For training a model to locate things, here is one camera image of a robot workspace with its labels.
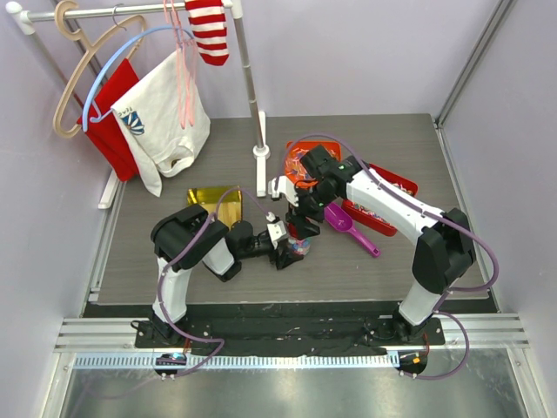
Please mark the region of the clear plastic jar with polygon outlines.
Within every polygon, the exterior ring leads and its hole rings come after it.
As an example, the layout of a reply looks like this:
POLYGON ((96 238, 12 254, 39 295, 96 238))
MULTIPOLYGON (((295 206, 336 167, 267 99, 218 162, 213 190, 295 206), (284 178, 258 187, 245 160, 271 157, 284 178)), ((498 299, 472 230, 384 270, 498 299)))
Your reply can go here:
POLYGON ((299 239, 291 236, 288 238, 288 247, 293 253, 306 256, 310 252, 311 241, 310 238, 299 239))

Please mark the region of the purple plastic scoop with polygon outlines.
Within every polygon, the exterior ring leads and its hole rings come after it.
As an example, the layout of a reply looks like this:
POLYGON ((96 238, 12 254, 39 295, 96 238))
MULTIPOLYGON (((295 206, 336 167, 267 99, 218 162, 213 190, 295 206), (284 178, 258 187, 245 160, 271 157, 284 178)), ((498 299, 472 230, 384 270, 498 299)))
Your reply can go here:
POLYGON ((353 219, 338 204, 331 203, 324 211, 326 222, 337 232, 346 233, 361 245, 372 257, 381 255, 379 248, 353 223, 353 219))

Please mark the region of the orange candy box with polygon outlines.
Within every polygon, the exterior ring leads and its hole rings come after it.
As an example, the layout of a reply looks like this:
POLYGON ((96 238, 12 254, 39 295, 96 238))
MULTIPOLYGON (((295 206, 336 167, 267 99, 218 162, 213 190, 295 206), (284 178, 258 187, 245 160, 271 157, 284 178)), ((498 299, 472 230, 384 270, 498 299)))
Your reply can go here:
POLYGON ((288 152, 285 161, 285 175, 295 186, 309 188, 317 184, 317 181, 313 179, 301 164, 301 158, 318 145, 323 145, 333 157, 341 160, 341 147, 336 142, 325 140, 298 142, 288 152))

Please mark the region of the gold tin of star candies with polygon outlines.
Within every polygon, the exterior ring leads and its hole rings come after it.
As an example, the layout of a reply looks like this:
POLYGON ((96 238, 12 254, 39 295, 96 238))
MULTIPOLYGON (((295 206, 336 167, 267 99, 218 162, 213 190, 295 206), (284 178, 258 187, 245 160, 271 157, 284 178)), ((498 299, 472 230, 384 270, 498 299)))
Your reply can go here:
POLYGON ((199 204, 207 212, 216 212, 218 220, 231 229, 234 223, 242 219, 243 204, 241 192, 235 191, 224 197, 217 210, 220 198, 229 189, 231 189, 229 185, 191 188, 186 195, 187 204, 189 206, 199 204))

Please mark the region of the red jar lid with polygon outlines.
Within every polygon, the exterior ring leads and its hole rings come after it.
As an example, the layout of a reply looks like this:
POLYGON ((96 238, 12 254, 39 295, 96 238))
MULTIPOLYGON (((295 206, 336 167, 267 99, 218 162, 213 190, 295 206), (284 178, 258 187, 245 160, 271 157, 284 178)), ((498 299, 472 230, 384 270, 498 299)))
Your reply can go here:
POLYGON ((307 232, 303 226, 297 227, 294 224, 288 224, 287 229, 290 236, 296 240, 303 240, 308 238, 307 232))

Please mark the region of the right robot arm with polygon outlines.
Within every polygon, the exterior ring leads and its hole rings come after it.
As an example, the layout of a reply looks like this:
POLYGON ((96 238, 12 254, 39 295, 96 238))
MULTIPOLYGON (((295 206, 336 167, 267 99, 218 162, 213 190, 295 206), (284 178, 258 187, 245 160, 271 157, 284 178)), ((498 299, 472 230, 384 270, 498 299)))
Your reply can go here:
POLYGON ((411 197, 354 156, 337 160, 323 145, 307 152, 301 164, 312 185, 296 185, 285 175, 270 180, 273 199, 285 197, 288 221, 299 238, 315 236, 325 209, 337 199, 377 213, 414 246, 413 284, 393 314, 393 333, 405 344, 425 332, 449 287, 476 260, 467 216, 458 208, 444 212, 411 197))

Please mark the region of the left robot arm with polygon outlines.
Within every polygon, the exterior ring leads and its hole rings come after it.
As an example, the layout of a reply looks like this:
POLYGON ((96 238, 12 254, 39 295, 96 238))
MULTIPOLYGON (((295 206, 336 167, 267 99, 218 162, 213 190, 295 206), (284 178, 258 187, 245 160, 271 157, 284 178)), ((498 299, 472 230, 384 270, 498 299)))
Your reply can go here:
POLYGON ((276 269, 283 270, 303 259, 290 248, 285 223, 270 212, 265 229, 255 233, 248 221, 229 227, 196 204, 159 221, 151 231, 151 241, 159 273, 151 324, 166 347, 184 340, 185 325, 180 320, 187 313, 186 294, 197 265, 227 282, 240 273, 242 260, 266 256, 276 269))

